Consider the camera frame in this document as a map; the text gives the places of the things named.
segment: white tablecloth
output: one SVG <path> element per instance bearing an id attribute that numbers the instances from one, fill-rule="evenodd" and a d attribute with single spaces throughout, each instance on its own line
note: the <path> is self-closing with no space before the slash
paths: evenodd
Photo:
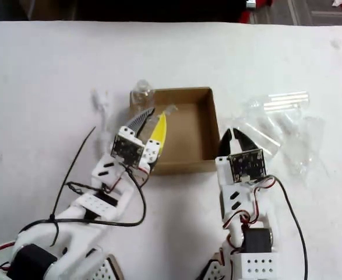
<path id="1" fill-rule="evenodd" d="M 92 89 L 114 95 L 117 126 L 142 78 L 155 88 L 210 86 L 220 129 L 250 96 L 311 94 L 309 114 L 326 122 L 323 168 L 311 171 L 306 184 L 289 178 L 280 158 L 268 172 L 283 179 L 304 231 L 309 279 L 342 280 L 342 27 L 0 22 L 0 243 L 48 217 L 78 146 L 99 123 Z M 89 182 L 96 138 L 72 179 Z M 227 234 L 216 174 L 153 177 L 144 193 L 145 222 L 110 232 L 126 279 L 195 279 Z M 302 279 L 298 232 L 280 189 L 271 196 L 283 279 Z M 74 198 L 66 190 L 59 211 Z M 124 220 L 141 211 L 136 196 Z"/>

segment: clear plastic bag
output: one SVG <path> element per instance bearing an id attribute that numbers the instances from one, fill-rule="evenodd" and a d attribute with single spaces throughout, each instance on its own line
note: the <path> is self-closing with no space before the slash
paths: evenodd
<path id="1" fill-rule="evenodd" d="M 325 122 L 320 118 L 305 117 L 284 143 L 284 155 L 290 174 L 305 177 L 308 170 L 319 160 Z"/>
<path id="2" fill-rule="evenodd" d="M 297 129 L 302 111 L 309 104 L 307 92 L 273 94 L 251 99 L 233 127 L 251 138 L 270 161 Z"/>
<path id="3" fill-rule="evenodd" d="M 309 94 L 296 92 L 261 96 L 245 103 L 232 124 L 262 148 L 267 163 L 281 151 L 292 175 L 305 177 L 319 159 L 325 123 L 304 117 Z"/>

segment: circuit board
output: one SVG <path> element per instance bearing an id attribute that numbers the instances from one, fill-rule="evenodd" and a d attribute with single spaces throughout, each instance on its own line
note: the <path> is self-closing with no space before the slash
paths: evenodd
<path id="1" fill-rule="evenodd" d="M 266 176 L 264 153 L 262 149 L 248 150 L 229 155 L 233 182 L 253 181 Z"/>
<path id="2" fill-rule="evenodd" d="M 120 135 L 115 136 L 112 146 L 111 156 L 114 158 L 122 158 L 123 164 L 128 167 L 138 168 L 144 147 L 132 142 Z"/>

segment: cardboard box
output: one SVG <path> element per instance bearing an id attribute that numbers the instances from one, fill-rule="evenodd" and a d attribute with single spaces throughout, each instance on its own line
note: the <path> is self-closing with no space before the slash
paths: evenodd
<path id="1" fill-rule="evenodd" d="M 216 170 L 220 136 L 212 90 L 209 87 L 157 89 L 155 114 L 175 104 L 167 116 L 167 136 L 154 174 L 183 174 Z"/>

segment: mounting hole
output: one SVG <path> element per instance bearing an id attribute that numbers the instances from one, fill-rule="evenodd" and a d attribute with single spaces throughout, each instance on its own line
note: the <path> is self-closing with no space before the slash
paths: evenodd
<path id="1" fill-rule="evenodd" d="M 239 192 L 235 191 L 235 192 L 230 196 L 230 199 L 233 200 L 233 199 L 236 198 L 237 196 L 239 196 Z"/>
<path id="2" fill-rule="evenodd" d="M 99 172 L 98 176 L 105 176 L 108 174 L 108 171 L 104 171 L 104 172 Z"/>
<path id="3" fill-rule="evenodd" d="M 232 207 L 232 210 L 236 210 L 239 206 L 241 205 L 241 203 L 239 201 L 237 201 Z"/>
<path id="4" fill-rule="evenodd" d="M 111 167 L 111 166 L 114 166 L 113 162 L 106 163 L 103 167 L 108 168 L 108 167 Z"/>

